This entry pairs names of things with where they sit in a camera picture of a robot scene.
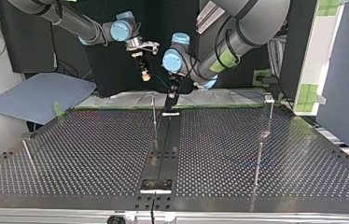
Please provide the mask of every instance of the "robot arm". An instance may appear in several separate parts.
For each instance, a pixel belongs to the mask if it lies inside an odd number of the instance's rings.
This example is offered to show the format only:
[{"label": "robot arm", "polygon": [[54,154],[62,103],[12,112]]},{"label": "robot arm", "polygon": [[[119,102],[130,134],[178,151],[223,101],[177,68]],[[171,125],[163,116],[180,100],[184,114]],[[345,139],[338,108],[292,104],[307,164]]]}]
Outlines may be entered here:
[{"label": "robot arm", "polygon": [[[214,48],[201,61],[188,54],[189,36],[174,34],[172,46],[162,59],[163,67],[171,74],[171,80],[189,77],[197,84],[207,89],[211,88],[221,72],[235,67],[242,55],[252,48],[266,44],[274,37],[283,25],[290,5],[290,0],[213,0],[213,2],[236,19],[236,26],[227,30],[225,37],[219,43],[217,36]],[[167,101],[176,101],[178,98],[177,83],[179,81],[171,81]]]},{"label": "robot arm", "polygon": [[148,62],[145,52],[158,53],[160,44],[143,41],[139,34],[140,23],[137,23],[133,14],[128,11],[117,15],[116,21],[99,24],[92,19],[80,15],[72,8],[61,4],[60,0],[8,0],[13,6],[31,15],[41,16],[53,25],[78,36],[84,45],[104,44],[109,42],[125,42],[126,50],[136,60],[144,81],[149,81]]}]

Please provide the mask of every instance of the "optical breadboard table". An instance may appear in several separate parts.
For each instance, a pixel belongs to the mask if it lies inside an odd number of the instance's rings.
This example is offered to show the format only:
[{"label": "optical breadboard table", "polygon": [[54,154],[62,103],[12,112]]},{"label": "optical breadboard table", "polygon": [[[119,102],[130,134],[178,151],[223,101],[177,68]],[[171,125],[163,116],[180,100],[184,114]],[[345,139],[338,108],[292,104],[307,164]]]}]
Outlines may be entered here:
[{"label": "optical breadboard table", "polygon": [[[0,154],[0,211],[349,214],[349,157],[286,108],[156,116],[156,128],[152,110],[53,120]],[[142,193],[154,180],[168,191]]]}]

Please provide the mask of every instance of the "blue cloth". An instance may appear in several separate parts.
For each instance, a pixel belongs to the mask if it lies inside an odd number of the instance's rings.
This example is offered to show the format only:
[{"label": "blue cloth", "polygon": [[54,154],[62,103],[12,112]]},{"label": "blue cloth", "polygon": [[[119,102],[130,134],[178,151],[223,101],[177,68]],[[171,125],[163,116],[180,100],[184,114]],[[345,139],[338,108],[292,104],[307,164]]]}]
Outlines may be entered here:
[{"label": "blue cloth", "polygon": [[40,73],[0,95],[0,114],[46,124],[61,110],[74,107],[95,90],[94,83],[57,73]]}]

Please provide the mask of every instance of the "vertical post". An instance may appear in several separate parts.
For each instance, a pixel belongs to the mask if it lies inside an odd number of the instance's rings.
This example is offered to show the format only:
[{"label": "vertical post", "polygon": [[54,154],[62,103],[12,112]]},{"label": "vertical post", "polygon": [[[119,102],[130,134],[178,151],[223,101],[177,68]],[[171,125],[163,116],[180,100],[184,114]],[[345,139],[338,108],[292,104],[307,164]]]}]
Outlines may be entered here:
[{"label": "vertical post", "polygon": [[270,112],[270,121],[272,119],[272,113],[273,113],[273,104],[274,104],[274,101],[271,102],[271,112]]},{"label": "vertical post", "polygon": [[153,92],[151,95],[151,105],[152,105],[152,116],[154,128],[157,130],[157,114],[155,113],[155,93]]},{"label": "vertical post", "polygon": [[256,175],[254,177],[255,187],[258,186],[258,176],[259,176],[259,166],[261,165],[262,146],[263,146],[262,143],[258,144]]},{"label": "vertical post", "polygon": [[33,157],[32,157],[32,153],[30,153],[30,149],[27,145],[27,140],[31,140],[33,138],[35,138],[36,136],[36,133],[24,133],[22,136],[21,136],[21,141],[23,143],[23,147],[25,148],[25,151],[26,151],[26,157],[28,160],[32,160]]},{"label": "vertical post", "polygon": [[23,143],[23,146],[24,146],[25,151],[26,151],[27,159],[31,160],[32,159],[32,154],[30,154],[30,151],[29,151],[29,148],[27,146],[26,140],[22,139],[22,143]]}]

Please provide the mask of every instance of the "metal rod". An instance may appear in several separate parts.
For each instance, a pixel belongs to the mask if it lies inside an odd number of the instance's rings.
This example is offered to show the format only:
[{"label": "metal rod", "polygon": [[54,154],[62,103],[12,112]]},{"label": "metal rod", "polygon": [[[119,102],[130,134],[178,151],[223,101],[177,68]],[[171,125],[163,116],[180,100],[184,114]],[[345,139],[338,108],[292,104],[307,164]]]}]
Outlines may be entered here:
[{"label": "metal rod", "polygon": [[155,113],[155,92],[153,92],[151,96],[151,105],[152,105],[154,127],[157,129],[157,114]]},{"label": "metal rod", "polygon": [[27,146],[26,140],[22,139],[22,143],[23,143],[23,146],[24,146],[24,148],[26,150],[27,159],[31,160],[32,159],[32,154],[30,154],[30,151],[29,151],[29,148]]},{"label": "metal rod", "polygon": [[271,121],[271,119],[272,119],[272,113],[273,113],[273,103],[274,103],[274,102],[272,102],[272,103],[271,103],[270,121]]},{"label": "metal rod", "polygon": [[258,144],[258,153],[257,153],[257,167],[256,167],[256,176],[254,178],[254,185],[258,185],[258,176],[259,176],[259,166],[261,165],[261,156],[262,156],[262,143]]}]

